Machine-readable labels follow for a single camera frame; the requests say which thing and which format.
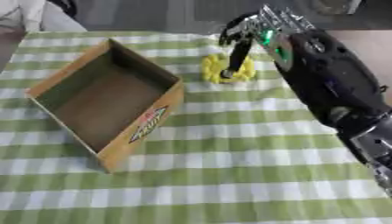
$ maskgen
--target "yellow flower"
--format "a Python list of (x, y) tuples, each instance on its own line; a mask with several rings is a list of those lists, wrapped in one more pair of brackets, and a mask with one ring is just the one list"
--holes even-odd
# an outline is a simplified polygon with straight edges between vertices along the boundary
[(231, 79), (221, 78), (221, 71), (228, 67), (228, 57), (222, 53), (211, 54), (201, 61), (201, 72), (205, 81), (212, 83), (228, 83), (237, 81), (248, 81), (255, 77), (256, 71), (253, 60), (247, 57), (240, 70), (234, 73)]

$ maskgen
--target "gingham tablecloth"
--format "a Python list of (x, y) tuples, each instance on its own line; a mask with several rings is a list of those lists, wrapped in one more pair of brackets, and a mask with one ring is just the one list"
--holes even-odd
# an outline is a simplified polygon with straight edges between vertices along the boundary
[[(108, 37), (185, 81), (185, 103), (112, 175), (25, 98)], [(216, 36), (28, 35), (0, 75), (0, 223), (392, 223), (392, 200), (260, 47), (251, 82), (201, 80), (221, 52)]]

